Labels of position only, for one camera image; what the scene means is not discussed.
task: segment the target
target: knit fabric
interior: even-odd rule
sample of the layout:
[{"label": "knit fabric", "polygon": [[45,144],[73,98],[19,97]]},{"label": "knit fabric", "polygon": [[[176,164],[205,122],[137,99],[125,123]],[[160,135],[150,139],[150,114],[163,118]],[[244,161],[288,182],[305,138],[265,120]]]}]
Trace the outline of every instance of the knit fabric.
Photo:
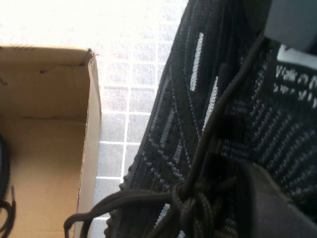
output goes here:
[{"label": "knit fabric", "polygon": [[[131,185],[122,189],[170,191],[187,178],[213,106],[255,38],[241,3],[236,2],[188,3],[135,158]],[[281,50],[282,45],[262,50],[246,83],[226,107],[210,153],[218,159],[263,166],[300,210],[317,222],[317,68],[281,61]],[[233,192],[227,194],[226,203],[228,209],[216,227],[236,237]],[[142,237],[168,209],[168,205],[123,208],[120,220],[112,214],[107,233],[111,235],[116,226],[116,238]],[[184,237],[177,219],[161,237]]]}]

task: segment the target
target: cardboard box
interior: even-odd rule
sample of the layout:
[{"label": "cardboard box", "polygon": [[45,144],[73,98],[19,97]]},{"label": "cardboard box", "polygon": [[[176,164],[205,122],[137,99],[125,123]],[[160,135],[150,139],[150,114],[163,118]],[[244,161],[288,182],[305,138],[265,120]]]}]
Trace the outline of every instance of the cardboard box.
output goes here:
[{"label": "cardboard box", "polygon": [[92,208],[100,122],[91,50],[0,46],[0,134],[17,203],[10,238],[62,238],[65,219]]}]

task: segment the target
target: shoe upper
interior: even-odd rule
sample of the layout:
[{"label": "shoe upper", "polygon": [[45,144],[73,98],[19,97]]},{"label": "shoe upper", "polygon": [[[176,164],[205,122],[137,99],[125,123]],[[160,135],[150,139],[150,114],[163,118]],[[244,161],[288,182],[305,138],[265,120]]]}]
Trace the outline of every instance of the shoe upper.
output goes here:
[{"label": "shoe upper", "polygon": [[[317,223],[317,58],[279,43],[264,44],[239,89],[223,105],[202,166],[195,167],[200,176],[194,199],[173,196],[193,170],[219,98],[256,41],[258,34],[242,9],[242,1],[191,0],[175,36],[143,141],[121,185],[122,191],[171,192],[173,204],[185,207],[159,237],[203,237],[200,232],[209,234],[205,220],[213,237],[238,237],[235,190],[218,185],[230,181],[239,163],[264,168]],[[161,202],[116,209],[107,221],[106,237],[145,237],[173,209]],[[193,229],[183,226],[191,223]]]}]

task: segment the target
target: sneaker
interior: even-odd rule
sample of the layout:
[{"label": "sneaker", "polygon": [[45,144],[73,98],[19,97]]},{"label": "sneaker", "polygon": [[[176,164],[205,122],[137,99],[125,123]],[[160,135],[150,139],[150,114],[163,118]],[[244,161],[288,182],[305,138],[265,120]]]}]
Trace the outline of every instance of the sneaker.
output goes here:
[{"label": "sneaker", "polygon": [[[188,3],[121,191],[68,218],[66,238],[77,221],[87,237],[111,211],[108,238],[312,237],[285,230],[316,226],[317,68],[281,60],[285,47],[253,33],[240,2]],[[268,222],[273,211],[260,216],[272,205],[259,200],[263,187],[287,226]]]}]

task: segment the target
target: black shoelace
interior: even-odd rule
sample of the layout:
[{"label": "black shoelace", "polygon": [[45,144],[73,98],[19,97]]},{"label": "black shoelace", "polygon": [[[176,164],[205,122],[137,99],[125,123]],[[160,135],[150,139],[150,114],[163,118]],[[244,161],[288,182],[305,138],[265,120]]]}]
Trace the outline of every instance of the black shoelace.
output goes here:
[{"label": "black shoelace", "polygon": [[[239,88],[247,78],[256,57],[258,56],[265,38],[261,33],[252,45],[241,69],[233,78],[223,94],[219,97],[214,110],[205,126],[194,155],[192,168],[188,178],[184,183],[178,183],[171,192],[153,192],[142,189],[122,190],[114,193],[93,207],[88,213],[74,214],[64,223],[65,238],[69,238],[69,230],[76,222],[83,221],[80,238],[86,238],[92,220],[95,217],[113,211],[120,207],[129,207],[142,204],[171,204],[171,208],[161,221],[153,228],[146,238],[155,238],[163,232],[164,227],[169,224],[178,214],[181,229],[189,237],[228,237],[220,231],[213,230],[214,220],[222,209],[222,199],[220,194],[224,190],[230,189],[235,183],[235,177],[218,183],[212,190],[219,197],[213,205],[210,204],[205,193],[199,189],[197,184],[201,167],[204,162],[204,155],[208,148],[211,136],[216,130],[216,123],[219,121],[225,106],[233,93]],[[202,209],[203,218],[196,215],[195,209],[199,206]]]},{"label": "black shoelace", "polygon": [[1,238],[7,238],[11,233],[15,220],[15,195],[14,187],[11,187],[12,192],[12,204],[4,201],[5,193],[8,187],[10,177],[10,158],[5,149],[5,145],[2,137],[0,136],[0,209],[4,209],[7,212],[7,219],[5,223],[0,228],[0,233],[3,232]]},{"label": "black shoelace", "polygon": [[1,238],[9,237],[9,234],[12,231],[14,220],[15,220],[15,211],[16,211],[16,202],[15,202],[15,195],[14,195],[14,187],[11,186],[12,192],[12,204],[7,201],[0,201],[0,208],[3,208],[7,212],[7,219],[3,226],[0,228],[0,233],[3,232]]}]

